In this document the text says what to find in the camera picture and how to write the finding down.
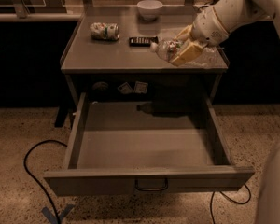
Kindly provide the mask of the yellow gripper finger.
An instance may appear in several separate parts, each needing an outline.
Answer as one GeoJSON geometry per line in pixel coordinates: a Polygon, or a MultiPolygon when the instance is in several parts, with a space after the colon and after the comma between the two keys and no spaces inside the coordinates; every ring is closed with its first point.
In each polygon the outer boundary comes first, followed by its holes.
{"type": "Polygon", "coordinates": [[[178,40],[182,40],[182,41],[186,41],[186,40],[191,40],[192,36],[191,36],[191,29],[192,26],[188,25],[186,26],[177,36],[176,39],[178,40]]]}
{"type": "Polygon", "coordinates": [[[180,66],[189,63],[198,58],[203,53],[203,50],[206,46],[206,43],[202,43],[197,40],[187,40],[176,52],[176,54],[169,60],[169,63],[174,66],[180,66]]]}

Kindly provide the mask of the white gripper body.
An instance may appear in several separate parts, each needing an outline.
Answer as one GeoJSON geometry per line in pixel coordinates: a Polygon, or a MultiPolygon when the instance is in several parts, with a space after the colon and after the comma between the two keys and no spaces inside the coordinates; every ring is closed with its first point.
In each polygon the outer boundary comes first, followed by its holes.
{"type": "Polygon", "coordinates": [[[213,6],[197,14],[190,35],[194,40],[205,43],[209,47],[215,47],[229,37],[213,6]]]}

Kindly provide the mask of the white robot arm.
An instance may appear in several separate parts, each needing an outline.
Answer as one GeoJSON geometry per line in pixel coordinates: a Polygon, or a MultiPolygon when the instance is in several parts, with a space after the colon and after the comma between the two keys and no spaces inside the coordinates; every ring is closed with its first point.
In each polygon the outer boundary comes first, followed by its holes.
{"type": "MultiPolygon", "coordinates": [[[[218,0],[176,36],[184,45],[169,62],[175,66],[190,62],[204,48],[217,46],[239,27],[264,17],[273,21],[280,39],[280,0],[218,0]]],[[[265,164],[255,224],[280,224],[280,141],[265,164]]]]}

